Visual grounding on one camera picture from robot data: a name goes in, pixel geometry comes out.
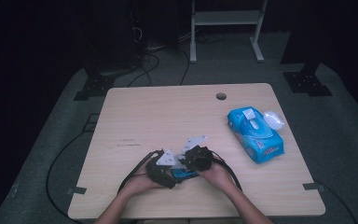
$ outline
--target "gray carpet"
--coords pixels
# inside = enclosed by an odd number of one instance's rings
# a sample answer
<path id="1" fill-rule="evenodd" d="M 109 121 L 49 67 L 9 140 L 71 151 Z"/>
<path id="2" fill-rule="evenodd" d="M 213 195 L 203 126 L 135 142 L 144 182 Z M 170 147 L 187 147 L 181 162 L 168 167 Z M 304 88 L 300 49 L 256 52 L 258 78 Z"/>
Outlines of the gray carpet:
<path id="1" fill-rule="evenodd" d="M 275 91 L 295 139 L 315 180 L 325 184 L 321 191 L 326 212 L 320 217 L 272 217 L 275 223 L 354 223 L 348 206 L 358 222 L 358 104 L 345 90 L 339 76 L 323 64 L 316 76 L 333 96 L 310 97 L 292 93 L 282 73 L 298 71 L 303 64 L 281 65 L 289 34 L 266 33 L 259 39 L 265 61 L 257 63 L 249 36 L 225 35 L 214 44 L 197 45 L 198 61 L 192 63 L 183 85 L 269 83 Z M 189 53 L 189 45 L 181 49 Z M 132 86 L 179 85 L 186 70 L 182 51 L 165 49 L 154 55 L 159 65 L 132 83 Z M 144 57 L 145 69 L 157 62 Z M 119 77 L 115 87 L 126 87 L 144 71 Z M 103 106 L 103 97 L 74 101 L 86 82 L 84 70 L 74 74 L 55 105 L 43 131 L 24 163 L 18 177 L 17 191 L 8 193 L 0 208 L 0 223 L 74 223 L 49 202 L 46 180 L 50 165 L 62 151 L 50 171 L 48 189 L 51 199 L 64 213 L 71 202 L 67 190 L 76 185 L 87 154 L 92 133 L 82 133 Z"/>

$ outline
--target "black cable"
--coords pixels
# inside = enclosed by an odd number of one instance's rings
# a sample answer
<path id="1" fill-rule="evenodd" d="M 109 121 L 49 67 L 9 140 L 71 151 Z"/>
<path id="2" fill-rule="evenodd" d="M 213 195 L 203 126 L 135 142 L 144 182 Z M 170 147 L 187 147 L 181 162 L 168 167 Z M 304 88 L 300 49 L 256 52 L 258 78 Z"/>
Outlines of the black cable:
<path id="1" fill-rule="evenodd" d="M 188 71 L 188 67 L 190 66 L 190 59 L 188 58 L 188 55 L 185 53 L 184 50 L 180 49 L 180 51 L 182 51 L 185 56 L 186 56 L 186 61 L 187 61 L 187 66 L 186 66 L 186 70 L 185 70 L 185 73 L 183 74 L 182 76 L 182 80 L 180 81 L 179 85 L 182 86 L 183 85 L 183 81 L 185 80 L 185 77 L 187 75 L 187 71 Z"/>
<path id="2" fill-rule="evenodd" d="M 143 72 L 141 75 L 135 77 L 135 78 L 127 85 L 127 87 L 130 87 L 130 86 L 132 85 L 132 83 L 133 83 L 136 79 L 138 79 L 139 77 L 142 77 L 142 76 L 144 76 L 144 75 L 148 75 L 149 72 L 153 71 L 153 70 L 154 70 L 155 68 L 157 68 L 157 66 L 159 65 L 159 58 L 158 58 L 156 55 L 153 55 L 153 54 L 146 54 L 146 55 L 147 55 L 147 56 L 152 56 L 152 57 L 154 57 L 154 58 L 157 60 L 156 65 L 154 65 L 154 66 L 153 66 L 152 68 L 150 68 L 149 70 Z"/>
<path id="3" fill-rule="evenodd" d="M 53 201 L 53 199 L 51 198 L 51 195 L 50 195 L 50 191 L 48 190 L 48 182 L 49 182 L 49 178 L 50 178 L 50 174 L 51 174 L 51 170 L 52 168 L 54 167 L 54 164 L 55 162 L 57 161 L 57 159 L 61 156 L 61 154 L 72 144 L 75 142 L 76 139 L 78 139 L 79 137 L 81 137 L 84 133 L 88 133 L 90 130 L 93 130 L 95 127 L 91 127 L 91 128 L 88 128 L 86 131 L 83 131 L 81 132 L 80 134 L 78 134 L 76 137 L 74 137 L 71 141 L 69 141 L 62 149 L 61 151 L 57 154 L 57 156 L 55 157 L 53 163 L 50 165 L 49 169 L 48 169 L 48 176 L 46 178 L 46 194 L 48 195 L 48 200 L 50 201 L 50 203 L 54 206 L 54 208 L 59 212 L 61 213 L 63 216 L 71 219 L 72 221 L 74 221 L 75 223 L 79 223 L 79 224 L 82 224 L 82 222 L 80 221 L 77 221 L 77 220 L 74 220 L 72 218 L 70 218 L 68 216 L 68 214 L 64 213 L 58 206 L 57 204 Z"/>
<path id="4" fill-rule="evenodd" d="M 135 168 L 132 169 L 132 171 L 126 176 L 126 178 L 124 178 L 124 180 L 121 182 L 120 187 L 118 187 L 118 191 L 117 193 L 119 193 L 124 186 L 126 186 L 127 182 L 134 177 L 134 174 L 139 170 L 139 168 L 147 161 L 149 160 L 155 153 L 157 153 L 158 151 L 152 151 L 149 152 L 136 166 Z"/>
<path id="5" fill-rule="evenodd" d="M 347 212 L 350 214 L 351 219 L 353 221 L 354 224 L 357 224 L 357 220 L 356 217 L 354 216 L 353 212 L 351 211 L 351 209 L 348 207 L 348 205 L 344 202 L 344 200 L 341 199 L 341 197 L 338 196 L 338 194 L 336 194 L 331 188 L 329 188 L 327 185 L 325 185 L 325 183 L 323 183 L 322 181 L 313 178 L 313 180 L 320 184 L 322 187 L 324 187 L 325 189 L 327 189 L 330 193 L 332 193 L 340 202 L 341 204 L 345 207 L 345 209 L 347 210 Z"/>

